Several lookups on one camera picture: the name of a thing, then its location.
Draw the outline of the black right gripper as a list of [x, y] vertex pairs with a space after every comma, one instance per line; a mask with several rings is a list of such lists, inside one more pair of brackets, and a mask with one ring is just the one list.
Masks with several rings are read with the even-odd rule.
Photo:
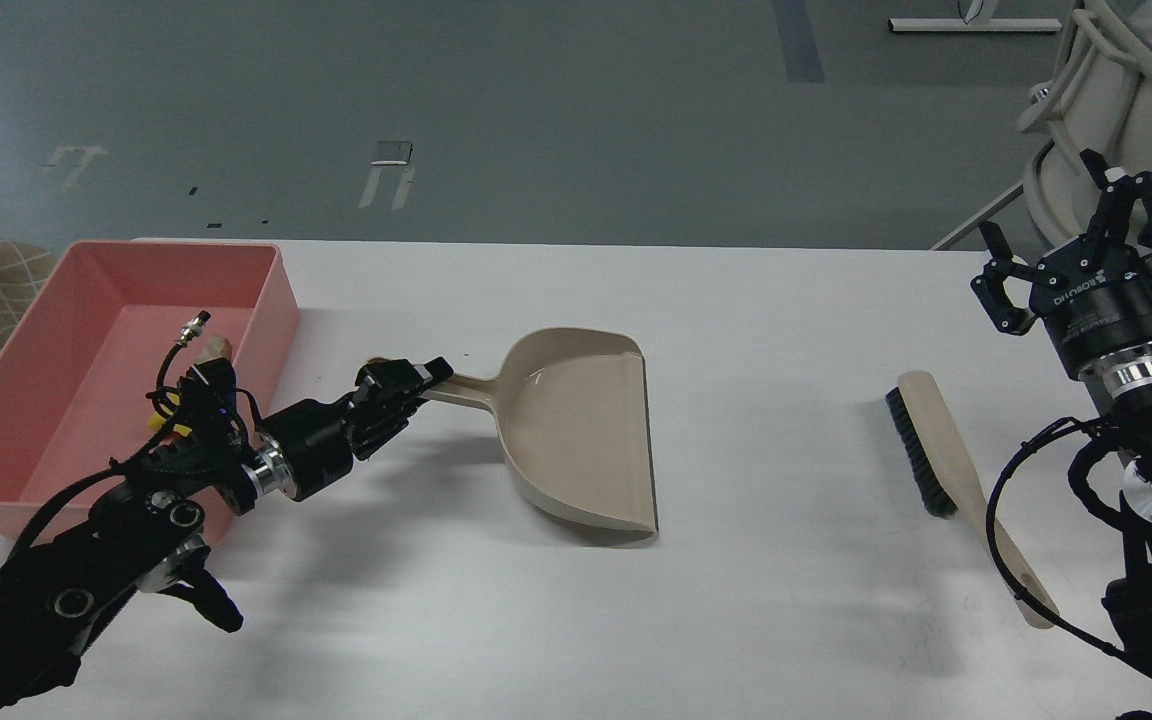
[[[1020, 262], [995, 222], [979, 223], [990, 259], [972, 291], [993, 327], [1023, 336], [1043, 320], [1066, 377], [1084, 381], [1102, 357], [1134, 348], [1152, 351], [1152, 172], [1111, 168], [1101, 152], [1079, 151], [1100, 191], [1087, 229], [1043, 256]], [[1007, 279], [1033, 285], [1029, 309], [1006, 291]]]

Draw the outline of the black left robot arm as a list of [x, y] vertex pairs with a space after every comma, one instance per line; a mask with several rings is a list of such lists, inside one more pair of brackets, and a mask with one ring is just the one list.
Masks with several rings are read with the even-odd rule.
[[329, 404], [306, 397], [264, 416], [229, 357], [166, 382], [209, 320], [197, 313], [166, 351], [147, 392], [160, 416], [147, 442], [60, 488], [0, 566], [0, 710], [71, 685], [84, 653], [141, 592], [177, 598], [237, 632], [241, 611], [206, 568], [200, 493], [214, 488], [238, 515], [271, 493], [305, 501], [396, 438], [453, 373], [444, 357], [369, 361]]

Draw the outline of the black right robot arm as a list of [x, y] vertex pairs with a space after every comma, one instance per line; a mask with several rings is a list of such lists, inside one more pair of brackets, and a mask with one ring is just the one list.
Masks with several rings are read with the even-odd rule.
[[[990, 260], [972, 290], [996, 331], [1021, 336], [1041, 323], [1066, 376], [1100, 382], [1108, 406], [1093, 420], [1053, 420], [1021, 445], [990, 492], [984, 529], [998, 571], [1028, 609], [1152, 680], [1152, 173], [1112, 168], [1091, 149], [1079, 159], [1100, 191], [1087, 228], [1026, 265], [996, 223], [982, 223]], [[1043, 606], [998, 541], [998, 505], [1011, 475], [1071, 433], [1087, 442], [1066, 473], [1070, 491], [1123, 541], [1123, 577], [1107, 584], [1101, 600], [1117, 643]]]

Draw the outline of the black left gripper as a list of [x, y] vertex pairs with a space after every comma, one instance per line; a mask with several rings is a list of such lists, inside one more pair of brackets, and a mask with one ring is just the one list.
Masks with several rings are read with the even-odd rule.
[[425, 393], [453, 374], [444, 357], [425, 364], [374, 357], [358, 369], [355, 404], [305, 397], [257, 420], [265, 450], [280, 457], [285, 495], [303, 502], [353, 473], [355, 462], [396, 438], [425, 404]]

